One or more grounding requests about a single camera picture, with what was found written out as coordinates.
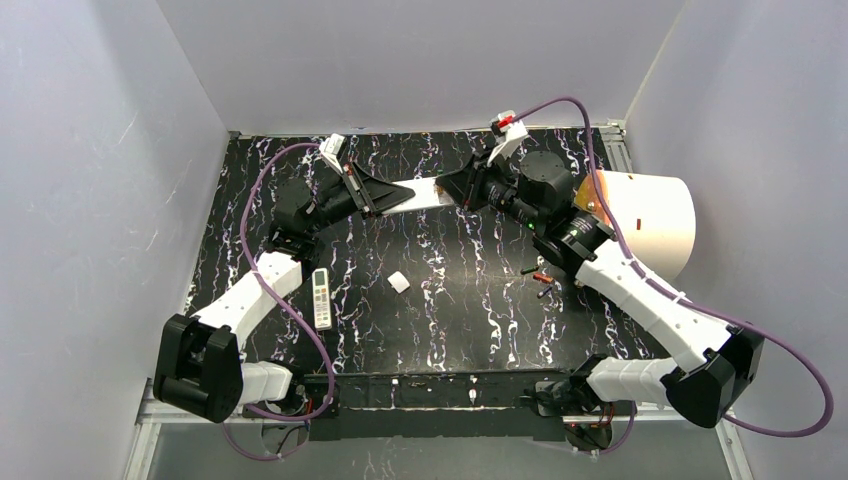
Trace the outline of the grey remote control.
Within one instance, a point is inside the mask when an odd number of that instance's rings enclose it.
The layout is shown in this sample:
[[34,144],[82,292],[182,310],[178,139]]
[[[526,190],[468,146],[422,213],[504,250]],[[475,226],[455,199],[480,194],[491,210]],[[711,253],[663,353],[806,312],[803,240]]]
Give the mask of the grey remote control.
[[394,185],[410,189],[414,195],[411,199],[385,210],[384,215],[423,211],[445,206],[443,198],[437,192],[435,177],[401,180],[394,182]]

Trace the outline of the white battery cover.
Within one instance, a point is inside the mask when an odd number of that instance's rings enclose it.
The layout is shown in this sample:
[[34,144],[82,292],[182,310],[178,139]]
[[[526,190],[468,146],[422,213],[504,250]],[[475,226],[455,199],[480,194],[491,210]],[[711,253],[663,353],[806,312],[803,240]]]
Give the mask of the white battery cover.
[[402,294],[410,288],[409,280],[400,271],[392,273],[387,280],[397,294]]

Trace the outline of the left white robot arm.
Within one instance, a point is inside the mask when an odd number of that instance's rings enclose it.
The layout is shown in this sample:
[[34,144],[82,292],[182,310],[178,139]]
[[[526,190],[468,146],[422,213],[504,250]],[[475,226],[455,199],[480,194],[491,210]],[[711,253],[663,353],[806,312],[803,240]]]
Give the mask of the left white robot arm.
[[442,205],[433,178],[388,182],[346,165],[328,186],[313,191],[305,179],[279,185],[268,240],[249,271],[197,312],[166,321],[153,377],[155,399],[213,423],[238,408],[287,401],[297,389],[295,372],[279,361],[247,362],[242,351],[253,330],[286,296],[315,275],[323,250],[320,230],[358,211],[392,214]]

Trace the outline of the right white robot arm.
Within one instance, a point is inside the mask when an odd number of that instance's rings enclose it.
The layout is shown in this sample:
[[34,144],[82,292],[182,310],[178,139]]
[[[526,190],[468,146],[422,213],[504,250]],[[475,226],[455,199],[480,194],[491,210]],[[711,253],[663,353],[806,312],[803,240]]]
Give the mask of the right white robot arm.
[[548,151],[527,154],[516,171],[504,161],[472,156],[436,185],[459,206],[489,206],[529,227],[533,245],[553,266],[614,303],[667,352],[655,360],[591,356],[569,378],[531,393],[541,415],[590,411],[618,401],[670,406],[691,423],[711,428],[751,384],[763,337],[686,308],[640,277],[624,256],[621,237],[574,193],[575,179]]

